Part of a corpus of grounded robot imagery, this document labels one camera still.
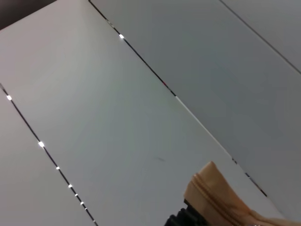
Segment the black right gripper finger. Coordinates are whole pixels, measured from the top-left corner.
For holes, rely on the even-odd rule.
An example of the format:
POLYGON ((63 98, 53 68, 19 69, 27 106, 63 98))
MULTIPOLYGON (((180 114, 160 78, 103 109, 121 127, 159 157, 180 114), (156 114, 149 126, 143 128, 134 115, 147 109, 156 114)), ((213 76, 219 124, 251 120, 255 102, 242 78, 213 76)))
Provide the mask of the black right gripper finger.
POLYGON ((200 215, 190 203, 184 199, 187 207, 181 208, 177 215, 170 215, 166 221, 166 226, 207 226, 205 218, 200 215))

